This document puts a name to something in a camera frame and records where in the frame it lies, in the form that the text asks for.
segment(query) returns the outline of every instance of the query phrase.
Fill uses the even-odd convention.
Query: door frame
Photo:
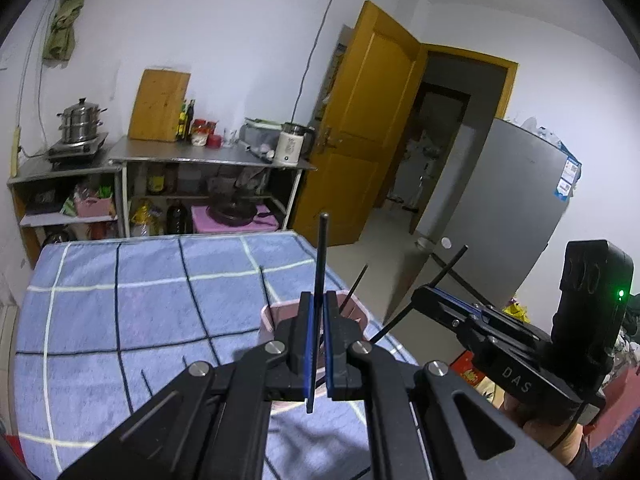
[[[429,54],[435,52],[438,54],[450,54],[451,56],[466,57],[467,59],[474,59],[476,61],[482,61],[495,66],[500,66],[507,69],[507,75],[504,78],[504,85],[502,86],[502,94],[500,94],[500,100],[498,101],[498,107],[495,109],[495,117],[497,119],[503,119],[505,113],[507,113],[507,106],[509,105],[509,99],[511,98],[511,91],[513,91],[513,85],[516,81],[516,72],[518,70],[518,64],[515,61],[503,59],[501,57],[491,56],[482,52],[476,52],[475,50],[467,50],[466,48],[458,48],[455,46],[436,45],[432,43],[424,43],[427,46],[427,64],[429,63]]]
[[[425,70],[427,70],[427,66],[429,65],[429,54],[431,53],[449,54],[450,56],[464,57],[466,59],[481,61],[484,63],[499,66],[501,68],[505,68],[507,70],[507,73],[504,77],[504,85],[502,86],[502,93],[500,94],[500,99],[498,100],[498,106],[495,109],[495,117],[497,119],[504,118],[504,115],[507,112],[507,106],[509,105],[509,99],[511,98],[511,91],[513,91],[516,72],[518,70],[518,64],[515,61],[510,61],[508,59],[491,56],[490,54],[485,54],[483,52],[476,52],[475,50],[467,50],[466,48],[458,48],[455,46],[438,45],[433,43],[423,43],[422,45],[427,47],[427,63],[424,67]],[[398,156],[398,152],[404,152],[405,148],[406,142],[398,143],[398,146],[396,147],[396,153],[394,154],[394,158],[392,159],[392,164],[394,164],[395,167],[390,166],[387,170],[387,174],[382,181],[380,190],[378,191],[378,196],[376,197],[374,207],[382,207],[383,203],[385,202],[386,196],[389,193],[389,189],[391,189],[395,182],[396,172],[398,171],[400,162],[402,162],[402,157]],[[416,214],[422,216],[422,214],[424,213],[424,209],[425,208],[422,208],[422,211],[418,211]]]

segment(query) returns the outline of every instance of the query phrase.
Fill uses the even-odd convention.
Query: door handle
[[[337,148],[341,142],[342,139],[332,139],[331,126],[326,127],[320,140],[320,153],[324,152],[327,148]]]

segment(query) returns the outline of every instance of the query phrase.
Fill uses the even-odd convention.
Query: stainless steel pot
[[[98,126],[102,122],[98,115],[107,108],[100,110],[100,106],[94,103],[87,103],[86,98],[81,98],[78,104],[65,108],[65,111],[57,114],[62,117],[62,142],[65,144],[76,144],[86,140],[95,139],[98,136]]]

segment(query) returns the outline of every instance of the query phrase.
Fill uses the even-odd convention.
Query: metal table
[[[78,164],[76,166],[58,166],[54,167],[43,156],[36,156],[28,158],[23,163],[16,176],[7,180],[7,186],[9,187],[12,197],[14,199],[15,215],[20,227],[20,234],[22,235],[22,241],[33,267],[40,255],[40,244],[37,240],[37,236],[33,230],[31,224],[20,225],[22,218],[25,215],[24,206],[26,197],[23,196],[25,184],[30,182],[37,182],[40,180],[52,180],[56,178],[65,178],[73,176],[86,176],[89,174],[104,174],[113,173],[114,180],[114,202],[116,206],[118,235],[124,237],[128,231],[128,222],[126,221],[125,211],[122,209],[122,195],[124,192],[123,180],[122,180],[122,167],[111,160],[108,156],[110,146],[103,146],[95,155],[94,160],[85,164]]]
[[[127,163],[128,162],[186,162],[193,164],[219,164],[222,166],[253,166],[272,170],[294,170],[296,176],[289,194],[289,200],[284,208],[285,218],[282,229],[289,224],[291,210],[298,192],[302,172],[315,171],[315,167],[306,160],[300,160],[295,166],[268,162],[249,152],[244,146],[236,144],[229,148],[212,150],[183,144],[181,142],[161,142],[159,140],[133,140],[122,137],[108,154],[111,162],[118,162],[122,166],[122,209],[125,218],[129,218],[129,199],[127,196]],[[129,237],[129,223],[125,222],[126,236]]]

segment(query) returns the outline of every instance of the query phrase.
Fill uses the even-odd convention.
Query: bed
[[[129,238],[47,246],[28,288],[13,362],[28,467],[56,478],[196,360],[257,344],[264,266],[274,302],[312,290],[316,252],[294,232]],[[345,284],[328,268],[327,290]],[[369,314],[367,337],[380,324]],[[414,363],[391,336],[378,344]],[[271,411],[263,478],[368,478],[360,402]]]

